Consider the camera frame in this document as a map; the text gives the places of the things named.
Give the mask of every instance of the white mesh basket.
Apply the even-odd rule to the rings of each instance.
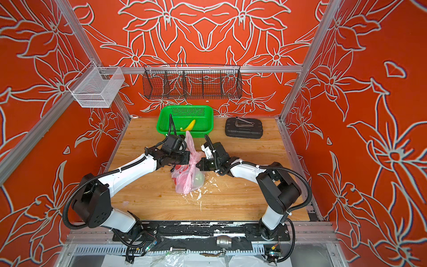
[[[96,67],[91,67],[82,82],[73,90],[73,97],[83,108],[108,108],[125,81],[120,67],[110,79],[103,79]]]

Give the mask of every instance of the knotted plastic bag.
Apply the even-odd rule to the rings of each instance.
[[[193,137],[189,131],[185,132],[185,142],[187,143],[187,150],[190,152],[189,164],[177,165],[172,172],[175,191],[179,194],[188,194],[201,188],[205,183],[205,175],[196,167],[196,164],[205,156],[205,153],[196,151]]]

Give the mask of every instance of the green plastic basket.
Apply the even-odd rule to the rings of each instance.
[[[175,124],[176,134],[185,135],[179,129],[185,129],[193,120],[194,128],[190,131],[193,138],[203,138],[214,129],[214,110],[209,106],[166,106],[160,111],[157,121],[157,131],[166,135],[169,130],[169,114]]]

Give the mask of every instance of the red wall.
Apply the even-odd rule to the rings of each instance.
[[[105,66],[217,63],[302,64],[327,1],[70,0]],[[216,116],[280,114],[295,73],[244,75],[240,100],[149,100],[127,75],[121,97],[131,114],[158,116],[166,105],[210,105]]]
[[[0,161],[66,94],[88,62],[54,1],[0,1]],[[53,266],[69,230],[62,206],[103,172],[125,121],[115,104],[73,102],[0,189],[0,266]]]
[[[351,266],[426,266],[427,5],[345,0],[286,124]]]

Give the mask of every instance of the wooden table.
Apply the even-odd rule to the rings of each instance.
[[[209,134],[212,142],[221,142],[230,156],[238,156],[257,164],[280,162],[290,164],[274,118],[261,119],[264,134],[261,139],[234,138],[225,135],[224,118],[214,119]],[[157,118],[132,119],[114,156],[110,170],[118,168],[144,153],[164,139],[156,130]],[[197,150],[204,144],[195,138]],[[300,197],[296,204],[303,202]],[[163,167],[129,184],[112,199],[111,204],[131,211],[142,220],[259,220],[267,203],[259,186],[246,179],[218,176],[208,172],[205,184],[187,195],[177,194],[170,167]],[[292,212],[292,220],[310,220],[307,210]]]

